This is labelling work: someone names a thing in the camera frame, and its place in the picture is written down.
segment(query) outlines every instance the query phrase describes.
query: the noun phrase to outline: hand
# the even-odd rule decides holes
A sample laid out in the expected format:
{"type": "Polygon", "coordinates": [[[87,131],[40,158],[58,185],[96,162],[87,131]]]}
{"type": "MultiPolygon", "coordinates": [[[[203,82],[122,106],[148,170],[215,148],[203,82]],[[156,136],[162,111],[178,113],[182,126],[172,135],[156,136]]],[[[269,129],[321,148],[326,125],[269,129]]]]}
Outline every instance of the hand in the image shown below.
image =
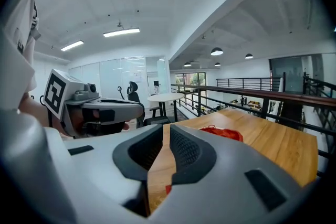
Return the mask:
{"type": "MultiPolygon", "coordinates": [[[[93,111],[93,116],[95,118],[99,118],[99,111],[98,110],[94,110],[93,111]]],[[[70,119],[73,125],[73,128],[75,129],[75,131],[80,134],[81,133],[81,129],[83,127],[84,124],[84,118],[82,115],[82,110],[81,109],[73,109],[70,111],[70,119]]],[[[130,128],[130,126],[125,123],[123,126],[123,130],[128,130],[130,128]]]]}

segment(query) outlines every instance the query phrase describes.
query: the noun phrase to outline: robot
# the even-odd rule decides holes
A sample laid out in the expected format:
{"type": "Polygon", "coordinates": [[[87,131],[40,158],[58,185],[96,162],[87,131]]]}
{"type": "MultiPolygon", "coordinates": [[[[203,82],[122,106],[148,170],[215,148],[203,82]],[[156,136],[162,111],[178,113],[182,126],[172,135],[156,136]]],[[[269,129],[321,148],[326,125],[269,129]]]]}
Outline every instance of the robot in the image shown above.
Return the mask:
{"type": "Polygon", "coordinates": [[[119,133],[125,121],[136,119],[143,114],[143,106],[137,102],[100,98],[96,85],[85,84],[66,72],[53,69],[49,75],[43,103],[61,121],[68,135],[75,138],[119,133]],[[81,110],[84,124],[75,130],[71,112],[81,110]]]}

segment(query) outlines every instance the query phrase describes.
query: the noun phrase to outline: red bag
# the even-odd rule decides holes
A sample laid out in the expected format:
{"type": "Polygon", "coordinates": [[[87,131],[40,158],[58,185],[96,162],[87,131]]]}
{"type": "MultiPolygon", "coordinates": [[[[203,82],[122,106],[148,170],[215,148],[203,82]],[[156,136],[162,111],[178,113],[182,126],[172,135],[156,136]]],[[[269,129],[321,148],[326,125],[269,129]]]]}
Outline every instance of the red bag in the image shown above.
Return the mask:
{"type": "Polygon", "coordinates": [[[220,135],[223,137],[231,138],[237,141],[241,141],[241,142],[243,141],[243,136],[241,135],[241,133],[239,133],[236,130],[217,129],[216,126],[214,125],[209,125],[208,127],[201,128],[200,130],[208,132],[208,133],[220,135]]]}

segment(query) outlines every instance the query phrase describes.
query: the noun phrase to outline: wooden tabletop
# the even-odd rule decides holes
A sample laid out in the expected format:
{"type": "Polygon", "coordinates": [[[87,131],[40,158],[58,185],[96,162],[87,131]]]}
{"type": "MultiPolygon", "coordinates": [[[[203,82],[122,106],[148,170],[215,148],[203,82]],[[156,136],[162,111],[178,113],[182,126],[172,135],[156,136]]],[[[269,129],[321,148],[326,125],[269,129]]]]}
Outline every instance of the wooden tabletop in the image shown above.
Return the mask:
{"type": "MultiPolygon", "coordinates": [[[[192,128],[214,124],[238,130],[244,143],[287,171],[300,186],[315,180],[318,165],[316,137],[278,123],[270,122],[234,109],[224,109],[199,118],[175,123],[192,128]]],[[[164,125],[163,147],[149,170],[148,191],[151,212],[166,197],[165,186],[176,173],[174,155],[169,148],[170,124],[164,125]]]]}

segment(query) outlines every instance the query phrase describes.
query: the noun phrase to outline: black chair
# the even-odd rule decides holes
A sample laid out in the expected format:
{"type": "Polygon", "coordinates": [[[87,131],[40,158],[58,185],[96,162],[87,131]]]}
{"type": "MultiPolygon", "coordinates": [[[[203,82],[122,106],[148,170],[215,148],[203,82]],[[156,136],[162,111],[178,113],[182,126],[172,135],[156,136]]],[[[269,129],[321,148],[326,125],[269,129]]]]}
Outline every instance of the black chair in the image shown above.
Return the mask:
{"type": "MultiPolygon", "coordinates": [[[[130,101],[134,101],[134,102],[138,102],[140,103],[140,99],[138,94],[136,93],[136,90],[138,89],[138,85],[133,82],[130,81],[130,86],[127,88],[127,96],[128,96],[128,100],[130,101]]],[[[166,116],[163,116],[163,111],[162,111],[162,107],[157,106],[155,108],[151,108],[150,111],[153,111],[153,117],[150,119],[146,119],[145,118],[145,109],[143,104],[141,104],[143,107],[143,114],[141,115],[141,117],[137,118],[136,120],[136,128],[140,128],[143,126],[147,126],[147,125],[151,125],[151,124],[166,124],[166,123],[170,123],[169,119],[166,116]],[[160,111],[160,116],[156,116],[156,111],[159,110],[160,111]]]]}

